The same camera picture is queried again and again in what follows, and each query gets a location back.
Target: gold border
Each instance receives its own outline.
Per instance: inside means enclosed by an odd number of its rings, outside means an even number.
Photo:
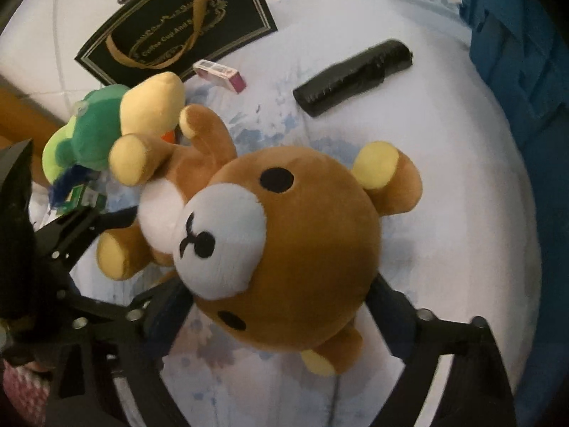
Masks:
[[[103,40],[105,40],[107,38],[107,36],[109,36],[110,33],[112,33],[119,25],[121,25],[124,22],[124,20],[126,20],[128,17],[130,17],[134,12],[136,12],[138,9],[140,9],[140,7],[144,6],[149,1],[150,0],[141,0],[135,6],[130,8],[129,11],[126,11],[119,19],[117,19],[113,23],[113,25],[111,25],[106,31],[104,31],[104,33],[101,34],[101,36],[99,36],[97,41],[93,45],[91,45],[91,47],[85,52],[84,55],[82,55],[80,57],[81,61],[83,61],[85,63],[85,65],[89,66],[92,70],[94,70],[97,74],[99,74],[102,78],[104,78],[107,82],[109,82],[109,84],[116,84],[117,81],[114,80],[112,77],[110,77],[106,72],[101,70],[101,68],[99,68],[98,65],[96,65],[93,61],[91,61],[88,58],[88,56],[93,51],[95,51],[100,46],[101,42],[103,42]],[[250,40],[251,38],[255,38],[255,37],[271,30],[271,26],[268,22],[267,14],[263,10],[263,5],[261,4],[261,1],[260,0],[253,0],[253,2],[255,4],[255,8],[257,9],[257,14],[261,17],[264,28],[258,29],[255,32],[249,33],[249,34],[239,38],[238,40],[233,41],[228,45],[225,45],[223,48],[220,48],[219,50],[217,50],[214,53],[207,56],[206,59],[212,59],[212,58],[215,58],[217,56],[220,56],[223,53],[231,50],[231,48],[234,48],[235,46],[240,45],[241,43],[244,43],[244,42]],[[185,70],[183,73],[181,73],[180,76],[184,77],[185,75],[189,74],[190,71],[192,71],[192,70],[193,70],[193,66],[190,67],[188,70]]]

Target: dark blue object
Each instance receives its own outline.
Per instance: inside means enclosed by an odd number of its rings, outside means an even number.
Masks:
[[[569,372],[569,50],[538,0],[463,0],[460,15],[472,28],[470,58],[506,113],[536,200],[542,299],[516,394],[519,425],[529,427]]]
[[[92,179],[93,170],[82,165],[73,165],[66,169],[49,188],[49,205],[59,207],[75,186]]]

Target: light green plush part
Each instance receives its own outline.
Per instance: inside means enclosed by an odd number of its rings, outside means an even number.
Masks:
[[[109,168],[109,152],[121,136],[119,110],[124,85],[110,85],[92,91],[76,107],[73,135],[61,140],[55,149],[55,161],[62,168],[79,164],[93,170]]]
[[[51,138],[49,138],[49,141],[46,143],[46,146],[43,149],[42,153],[43,173],[45,174],[50,184],[53,184],[53,182],[65,170],[65,168],[59,166],[55,160],[55,149],[58,147],[59,143],[73,136],[74,128],[75,128],[75,117],[73,116],[72,118],[69,119],[69,122],[67,124],[59,128],[59,130],[57,130],[53,135],[51,135]]]

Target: pink textured fabric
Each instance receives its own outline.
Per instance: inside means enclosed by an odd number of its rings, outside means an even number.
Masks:
[[[21,418],[33,427],[42,427],[46,420],[49,382],[30,370],[13,368],[4,362],[4,392]]]

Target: bag handle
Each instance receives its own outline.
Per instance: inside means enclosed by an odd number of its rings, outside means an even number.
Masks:
[[[183,48],[178,51],[178,53],[167,61],[161,62],[160,64],[142,64],[141,62],[135,61],[134,59],[128,57],[126,54],[122,53],[115,45],[113,41],[112,34],[105,40],[105,44],[109,50],[110,55],[115,61],[123,66],[139,68],[139,69],[155,69],[160,70],[168,66],[171,66],[179,60],[184,54],[193,48],[196,44],[197,38],[200,36],[201,27],[204,23],[204,18],[206,17],[206,7],[208,0],[193,0],[193,33],[190,38],[187,39]]]

